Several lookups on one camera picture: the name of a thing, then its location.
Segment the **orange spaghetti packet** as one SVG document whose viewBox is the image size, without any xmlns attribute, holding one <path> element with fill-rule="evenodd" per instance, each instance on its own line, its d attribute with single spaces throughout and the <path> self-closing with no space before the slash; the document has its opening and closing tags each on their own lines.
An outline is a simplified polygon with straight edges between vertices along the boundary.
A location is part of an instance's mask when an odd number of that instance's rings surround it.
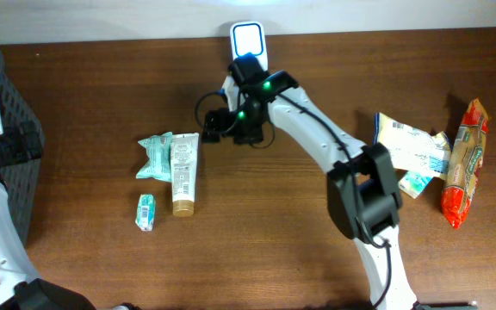
<svg viewBox="0 0 496 310">
<path fill-rule="evenodd" d="M 486 150 L 489 115 L 478 98 L 462 117 L 449 159 L 441 208 L 446 220 L 459 229 L 467 219 L 479 182 Z"/>
</svg>

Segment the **small teal gum box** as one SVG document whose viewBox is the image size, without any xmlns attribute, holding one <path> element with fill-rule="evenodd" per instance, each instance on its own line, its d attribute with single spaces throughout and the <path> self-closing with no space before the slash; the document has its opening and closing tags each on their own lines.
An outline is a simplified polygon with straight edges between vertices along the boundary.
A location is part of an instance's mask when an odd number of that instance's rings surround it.
<svg viewBox="0 0 496 310">
<path fill-rule="evenodd" d="M 156 201 L 151 194 L 142 194 L 136 211 L 135 224 L 144 232 L 150 232 L 153 229 L 156 211 Z"/>
</svg>

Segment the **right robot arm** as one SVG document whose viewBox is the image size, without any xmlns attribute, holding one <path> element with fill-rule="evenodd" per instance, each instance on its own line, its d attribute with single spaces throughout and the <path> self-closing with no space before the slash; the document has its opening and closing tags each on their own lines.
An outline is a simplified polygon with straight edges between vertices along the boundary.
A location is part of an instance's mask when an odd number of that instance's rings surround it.
<svg viewBox="0 0 496 310">
<path fill-rule="evenodd" d="M 399 246 L 402 205 L 388 149 L 366 145 L 338 127 L 285 71 L 266 71 L 251 53 L 227 68 L 221 90 L 227 106 L 196 121 L 204 143 L 230 138 L 263 149 L 264 124 L 288 134 L 326 177 L 328 214 L 353 241 L 363 262 L 374 309 L 416 309 Z"/>
</svg>

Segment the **cream yellow snack bag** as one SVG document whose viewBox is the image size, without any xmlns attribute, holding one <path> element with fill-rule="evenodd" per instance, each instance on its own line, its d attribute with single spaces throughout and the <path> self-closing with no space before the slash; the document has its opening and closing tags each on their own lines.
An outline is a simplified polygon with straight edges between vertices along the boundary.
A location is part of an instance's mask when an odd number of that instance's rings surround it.
<svg viewBox="0 0 496 310">
<path fill-rule="evenodd" d="M 447 177 L 451 146 L 445 132 L 430 135 L 377 113 L 374 143 L 388 149 L 395 169 L 443 180 Z"/>
</svg>

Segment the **teal wipes packet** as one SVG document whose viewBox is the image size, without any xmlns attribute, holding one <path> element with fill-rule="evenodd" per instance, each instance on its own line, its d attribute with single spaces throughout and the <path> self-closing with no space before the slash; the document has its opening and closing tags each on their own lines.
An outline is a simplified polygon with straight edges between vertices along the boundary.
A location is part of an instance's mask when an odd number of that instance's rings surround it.
<svg viewBox="0 0 496 310">
<path fill-rule="evenodd" d="M 146 150 L 147 162 L 136 174 L 137 179 L 154 178 L 159 181 L 171 182 L 171 141 L 173 133 L 153 135 L 138 141 Z"/>
</svg>

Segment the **green tissue pack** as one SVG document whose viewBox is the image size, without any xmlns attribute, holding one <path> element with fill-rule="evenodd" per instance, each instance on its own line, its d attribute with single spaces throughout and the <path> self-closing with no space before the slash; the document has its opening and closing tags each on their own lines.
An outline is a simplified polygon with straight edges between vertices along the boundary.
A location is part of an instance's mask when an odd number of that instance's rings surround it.
<svg viewBox="0 0 496 310">
<path fill-rule="evenodd" d="M 409 195 L 411 198 L 416 199 L 422 194 L 431 180 L 432 177 L 427 177 L 417 172 L 408 171 L 399 180 L 398 186 L 404 193 Z"/>
</svg>

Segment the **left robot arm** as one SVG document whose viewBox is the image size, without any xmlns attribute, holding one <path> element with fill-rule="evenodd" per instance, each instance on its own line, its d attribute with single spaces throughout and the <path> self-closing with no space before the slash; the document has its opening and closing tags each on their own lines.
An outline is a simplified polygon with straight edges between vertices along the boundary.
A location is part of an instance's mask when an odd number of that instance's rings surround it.
<svg viewBox="0 0 496 310">
<path fill-rule="evenodd" d="M 32 121 L 0 134 L 0 170 L 42 156 L 40 132 Z M 47 282 L 28 258 L 9 212 L 0 173 L 0 309 L 92 309 L 83 295 Z"/>
</svg>

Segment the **white cream tube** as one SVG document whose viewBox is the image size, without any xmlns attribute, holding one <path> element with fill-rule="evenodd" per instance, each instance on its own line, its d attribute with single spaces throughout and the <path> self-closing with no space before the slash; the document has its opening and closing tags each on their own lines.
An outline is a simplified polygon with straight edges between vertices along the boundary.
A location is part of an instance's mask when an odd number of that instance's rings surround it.
<svg viewBox="0 0 496 310">
<path fill-rule="evenodd" d="M 195 183 L 198 162 L 198 133 L 176 134 L 170 146 L 172 213 L 189 217 L 195 212 Z"/>
</svg>

